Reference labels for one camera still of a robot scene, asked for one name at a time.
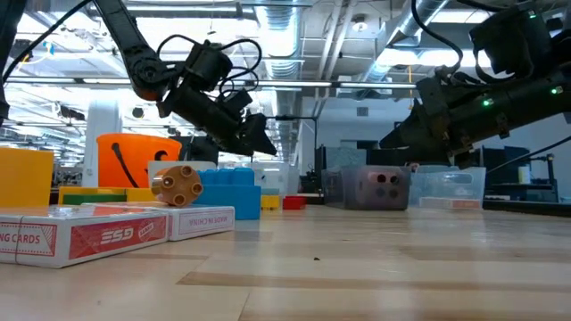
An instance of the yellow block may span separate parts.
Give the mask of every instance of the yellow block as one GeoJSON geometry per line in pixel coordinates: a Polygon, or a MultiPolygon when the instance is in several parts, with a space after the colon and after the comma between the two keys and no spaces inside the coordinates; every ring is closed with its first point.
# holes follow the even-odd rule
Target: yellow block
{"type": "Polygon", "coordinates": [[[47,206],[54,153],[0,147],[0,207],[47,206]]]}
{"type": "Polygon", "coordinates": [[[97,188],[97,187],[80,187],[80,186],[61,186],[60,195],[58,197],[57,203],[63,204],[63,196],[65,194],[80,194],[80,195],[90,195],[90,194],[117,194],[124,195],[125,188],[97,188]]]}
{"type": "Polygon", "coordinates": [[[261,207],[263,209],[279,209],[279,195],[262,195],[261,207]]]}
{"type": "Polygon", "coordinates": [[[127,202],[152,202],[154,197],[150,188],[127,188],[127,202]]]}

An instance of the blue lego brick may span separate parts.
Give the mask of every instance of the blue lego brick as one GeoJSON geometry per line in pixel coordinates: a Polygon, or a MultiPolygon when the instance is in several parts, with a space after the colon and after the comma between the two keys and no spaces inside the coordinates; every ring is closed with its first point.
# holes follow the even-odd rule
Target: blue lego brick
{"type": "Polygon", "coordinates": [[[261,187],[254,185],[252,169],[199,171],[203,193],[195,204],[233,206],[236,219],[260,219],[261,187]]]}

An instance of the wooden table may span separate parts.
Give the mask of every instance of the wooden table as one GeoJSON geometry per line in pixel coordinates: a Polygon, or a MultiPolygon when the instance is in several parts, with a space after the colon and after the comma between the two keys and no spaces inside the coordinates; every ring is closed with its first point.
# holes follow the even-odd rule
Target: wooden table
{"type": "Polygon", "coordinates": [[[61,270],[0,265],[0,319],[571,319],[567,218],[309,206],[237,223],[61,270]]]}

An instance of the green led light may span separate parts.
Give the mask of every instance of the green led light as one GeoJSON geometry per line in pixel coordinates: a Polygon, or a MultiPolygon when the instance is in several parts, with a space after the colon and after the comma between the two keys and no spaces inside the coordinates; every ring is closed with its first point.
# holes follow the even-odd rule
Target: green led light
{"type": "Polygon", "coordinates": [[[551,94],[552,95],[558,95],[563,93],[563,87],[562,86],[556,86],[555,88],[551,89],[551,94]]]}
{"type": "Polygon", "coordinates": [[[493,100],[492,99],[486,99],[482,102],[482,106],[484,107],[490,107],[493,105],[493,100]]]}

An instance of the plastic storage box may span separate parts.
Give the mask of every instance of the plastic storage box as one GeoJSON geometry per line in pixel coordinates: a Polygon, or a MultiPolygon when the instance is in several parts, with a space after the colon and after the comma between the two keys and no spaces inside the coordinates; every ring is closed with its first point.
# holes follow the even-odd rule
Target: plastic storage box
{"type": "Polygon", "coordinates": [[[324,201],[348,210],[406,210],[410,170],[393,166],[324,169],[324,201]]]}
{"type": "Polygon", "coordinates": [[[420,171],[412,176],[410,206],[431,209],[482,209],[484,186],[485,168],[420,171]]]}

